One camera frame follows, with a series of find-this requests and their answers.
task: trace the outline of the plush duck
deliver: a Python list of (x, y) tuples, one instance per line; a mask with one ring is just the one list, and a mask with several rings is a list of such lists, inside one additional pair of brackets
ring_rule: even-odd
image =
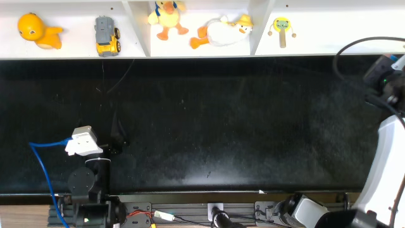
[(179, 23), (180, 13), (178, 10), (185, 10), (184, 3), (178, 1), (156, 1), (154, 3), (156, 5), (156, 9), (149, 15), (147, 20), (151, 25), (155, 25), (159, 22), (159, 24), (163, 26), (163, 32), (158, 34), (159, 39), (162, 41), (167, 41), (169, 39), (169, 30), (173, 27), (178, 29), (178, 33), (180, 35), (184, 35), (189, 32), (187, 28), (183, 28)]
[(61, 27), (47, 27), (45, 23), (35, 14), (23, 15), (18, 21), (20, 35), (35, 43), (43, 49), (60, 49), (62, 47), (58, 33), (63, 32)]
[(197, 49), (200, 45), (211, 44), (214, 46), (226, 46), (241, 41), (252, 32), (253, 24), (251, 17), (242, 15), (235, 23), (228, 22), (228, 18), (210, 20), (207, 26), (198, 29), (198, 38), (192, 38), (190, 45)]

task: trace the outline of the toy truck wheel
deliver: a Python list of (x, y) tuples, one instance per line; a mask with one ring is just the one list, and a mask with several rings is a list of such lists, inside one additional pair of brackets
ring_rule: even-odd
[(116, 42), (116, 50), (117, 50), (118, 52), (121, 51), (121, 44), (120, 44), (119, 41)]
[(118, 28), (114, 28), (114, 32), (115, 32), (115, 38), (119, 39), (121, 37), (120, 30)]

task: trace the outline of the black tabletop surface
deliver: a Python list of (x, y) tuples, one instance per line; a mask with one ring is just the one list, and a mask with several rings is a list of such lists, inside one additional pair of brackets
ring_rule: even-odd
[[(376, 56), (345, 57), (364, 72)], [(375, 155), (381, 111), (333, 76), (332, 57), (0, 62), (0, 194), (48, 193), (28, 142), (109, 134), (117, 113), (130, 146), (112, 157), (111, 193), (353, 190)], [(84, 166), (39, 149), (57, 193)]]

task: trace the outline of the white connector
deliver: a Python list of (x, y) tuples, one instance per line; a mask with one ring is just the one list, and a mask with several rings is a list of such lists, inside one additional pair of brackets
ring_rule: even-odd
[(166, 220), (166, 221), (173, 221), (173, 220), (175, 220), (175, 216), (174, 216), (174, 215), (171, 215), (171, 214), (166, 213), (166, 212), (160, 212), (160, 211), (158, 211), (158, 210), (154, 211), (153, 217), (161, 218), (161, 219)]
[(97, 138), (91, 126), (78, 127), (73, 131), (72, 140), (66, 145), (68, 155), (87, 156), (94, 153), (102, 153), (103, 149), (97, 146)]

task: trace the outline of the duck's yellow hat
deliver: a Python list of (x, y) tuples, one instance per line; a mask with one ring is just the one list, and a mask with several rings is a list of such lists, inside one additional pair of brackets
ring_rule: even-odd
[(249, 15), (242, 15), (239, 21), (236, 24), (243, 25), (243, 26), (253, 26), (251, 17)]

